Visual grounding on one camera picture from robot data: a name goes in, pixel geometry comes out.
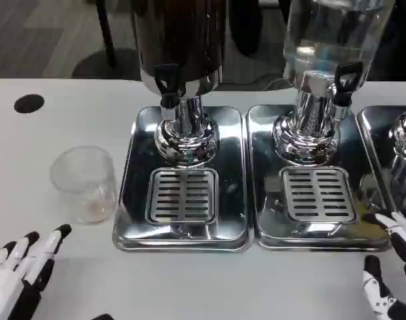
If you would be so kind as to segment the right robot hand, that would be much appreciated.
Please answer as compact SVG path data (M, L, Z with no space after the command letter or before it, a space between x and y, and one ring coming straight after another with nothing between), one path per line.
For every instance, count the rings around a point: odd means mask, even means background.
M404 262L406 275L406 217L392 211L387 215L370 213L363 218L387 232L395 252ZM374 255L368 255L364 260L363 289L376 318L406 319L406 304L397 299L386 286L382 278L380 260Z

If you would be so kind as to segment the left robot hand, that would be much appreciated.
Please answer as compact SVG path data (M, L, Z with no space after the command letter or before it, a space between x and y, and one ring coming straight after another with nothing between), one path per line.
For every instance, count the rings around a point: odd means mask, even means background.
M63 224L46 240L32 231L0 248L0 319L32 319L55 266L55 256L72 227Z

